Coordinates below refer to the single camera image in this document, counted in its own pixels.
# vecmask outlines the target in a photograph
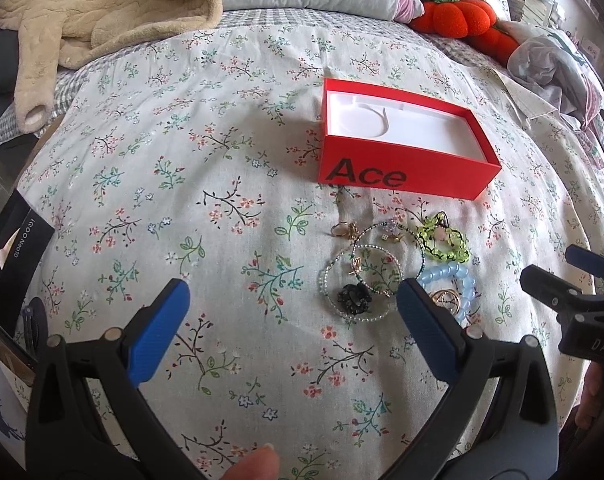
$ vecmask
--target blue bead bracelet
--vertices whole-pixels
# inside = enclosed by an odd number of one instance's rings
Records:
[[[463,322],[464,318],[470,312],[470,304],[475,298],[475,279],[470,275],[468,267],[450,262],[442,264],[430,269],[425,269],[422,275],[418,278],[419,285],[422,288],[430,282],[435,282],[444,278],[455,278],[458,283],[461,282],[461,305],[459,312],[455,315],[458,323]]]

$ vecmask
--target stack of books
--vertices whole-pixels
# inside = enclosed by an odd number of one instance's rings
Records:
[[[545,26],[552,0],[508,0],[508,6],[514,22]]]

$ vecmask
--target floral bedsheet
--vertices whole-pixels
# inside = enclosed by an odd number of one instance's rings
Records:
[[[324,76],[471,108],[503,170],[473,202],[318,185]],[[392,217],[415,228],[443,210],[472,251],[467,322],[493,338],[539,339],[561,423],[583,363],[559,354],[553,313],[518,276],[536,263],[594,291],[563,251],[604,253],[604,172],[551,112],[532,112],[539,101],[423,41],[348,29],[254,25],[152,44],[90,74],[20,181],[56,229],[27,301],[43,298],[50,333],[86,340],[124,326],[182,277],[191,309],[141,392],[183,452],[218,478],[275,442],[283,479],[377,478],[446,385],[397,313],[346,323],[318,275],[347,247],[330,236],[334,224]],[[104,393],[92,392],[126,450]]]

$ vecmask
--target black lettering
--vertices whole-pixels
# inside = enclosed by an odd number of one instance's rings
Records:
[[[346,167],[346,173],[340,173],[339,170],[342,167]],[[329,176],[326,177],[326,180],[333,180],[336,176],[347,176],[349,180],[355,184],[355,172],[353,171],[353,163],[349,158],[343,158],[337,166],[333,169],[332,172],[329,173]]]
[[[403,171],[391,171],[384,176],[382,182],[386,187],[399,187],[406,182],[406,173],[403,173]]]
[[[368,173],[378,174],[379,176],[382,176],[384,174],[384,173],[382,173],[382,171],[378,170],[377,168],[366,168],[365,170],[362,170],[359,173],[359,181],[362,184],[377,184],[381,180],[381,178],[377,178],[375,180],[367,180]]]

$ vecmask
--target hand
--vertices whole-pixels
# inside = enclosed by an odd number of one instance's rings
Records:
[[[271,444],[266,444],[232,466],[221,480],[277,480],[279,456]]]
[[[584,376],[584,388],[579,401],[578,412],[575,415],[575,424],[582,430],[587,430],[593,419],[602,409],[599,393],[604,381],[604,370],[598,363],[591,363]]]

